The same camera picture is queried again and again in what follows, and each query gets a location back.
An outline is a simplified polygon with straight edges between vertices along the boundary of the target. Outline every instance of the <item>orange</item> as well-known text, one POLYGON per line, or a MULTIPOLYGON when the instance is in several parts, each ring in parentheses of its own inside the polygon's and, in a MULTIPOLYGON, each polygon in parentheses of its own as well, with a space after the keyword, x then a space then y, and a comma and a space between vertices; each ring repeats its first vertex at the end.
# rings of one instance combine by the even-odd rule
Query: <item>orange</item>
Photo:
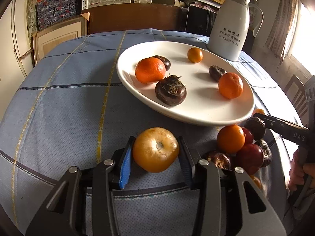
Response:
POLYGON ((242 79, 235 73, 226 73, 219 80, 219 92, 228 99, 237 98, 243 92, 242 79))
POLYGON ((257 185, 257 187, 262 190, 262 185, 261 185, 261 181, 259 180, 259 178, 257 178, 254 175, 252 175, 250 177, 254 181, 254 183, 257 185))
POLYGON ((266 114, 265 114, 265 111, 264 111, 263 109, 260 109, 260 108, 255 109, 254 112, 252 113, 252 116, 253 116, 255 113, 261 113, 261 114, 263 114, 263 115, 266 115, 266 114))
POLYGON ((138 81, 146 84, 162 80, 166 69, 160 59, 148 57, 138 62, 134 72, 138 81))
POLYGON ((188 59, 193 63, 199 63, 203 59, 203 54, 201 49, 199 48, 191 48, 187 52, 188 59))
POLYGON ((235 154, 245 144, 245 134, 238 125, 226 126, 219 131, 217 144, 222 151, 235 154))

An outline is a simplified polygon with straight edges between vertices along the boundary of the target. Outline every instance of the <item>blue gripper pad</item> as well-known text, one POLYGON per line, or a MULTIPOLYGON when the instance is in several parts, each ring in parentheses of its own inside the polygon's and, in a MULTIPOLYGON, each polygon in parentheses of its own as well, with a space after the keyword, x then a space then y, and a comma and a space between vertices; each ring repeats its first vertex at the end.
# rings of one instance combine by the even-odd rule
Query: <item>blue gripper pad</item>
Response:
POLYGON ((131 169, 131 149, 132 146, 130 145, 125 158, 122 161, 122 165, 120 167, 120 179, 119 179, 119 187, 120 189, 124 189, 126 184, 128 184, 129 176, 130 176, 130 169, 131 169))

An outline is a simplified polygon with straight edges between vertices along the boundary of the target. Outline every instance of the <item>blue tablecloth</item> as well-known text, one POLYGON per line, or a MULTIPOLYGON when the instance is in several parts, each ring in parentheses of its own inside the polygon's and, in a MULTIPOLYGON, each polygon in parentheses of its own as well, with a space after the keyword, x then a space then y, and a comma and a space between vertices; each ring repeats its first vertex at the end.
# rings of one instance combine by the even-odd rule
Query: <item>blue tablecloth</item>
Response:
MULTIPOLYGON (((56 181, 72 165, 85 169, 111 157, 129 136, 150 127, 183 135, 201 154, 213 146, 218 127, 200 127, 165 117, 130 94, 116 73, 119 55, 148 41, 175 41, 206 49, 208 37, 154 29, 98 33, 66 41, 31 71, 0 124, 0 202, 25 233, 56 181)), ((295 123, 300 119, 275 81, 242 52, 230 62, 250 82, 257 107, 295 123)), ((281 137, 266 135, 273 163, 258 176, 283 217, 289 156, 281 137)), ((191 235, 199 191, 183 183, 178 160, 166 171, 147 173, 132 165, 130 181, 115 192, 119 229, 126 235, 191 235)), ((91 235, 91 193, 87 194, 87 234, 91 235)))

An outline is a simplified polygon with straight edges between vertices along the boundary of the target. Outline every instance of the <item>human hand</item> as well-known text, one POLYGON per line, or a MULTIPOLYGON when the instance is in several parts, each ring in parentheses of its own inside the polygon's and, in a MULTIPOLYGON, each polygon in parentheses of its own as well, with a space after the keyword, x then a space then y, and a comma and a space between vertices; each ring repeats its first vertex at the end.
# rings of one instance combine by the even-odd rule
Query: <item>human hand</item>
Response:
POLYGON ((305 173, 313 177, 310 188, 315 188, 315 163, 305 163, 302 168, 302 166, 299 165, 299 151, 296 150, 293 154, 291 170, 289 172, 289 189, 291 191, 295 191, 297 185, 304 184, 303 177, 305 173))

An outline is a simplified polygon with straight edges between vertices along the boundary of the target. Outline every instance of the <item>window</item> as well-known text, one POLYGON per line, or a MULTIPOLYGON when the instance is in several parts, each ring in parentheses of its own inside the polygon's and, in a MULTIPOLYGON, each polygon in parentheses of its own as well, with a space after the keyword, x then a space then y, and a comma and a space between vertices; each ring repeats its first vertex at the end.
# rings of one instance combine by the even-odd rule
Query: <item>window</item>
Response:
POLYGON ((296 36, 291 48, 292 56, 312 75, 315 75, 315 13, 301 5, 296 36))

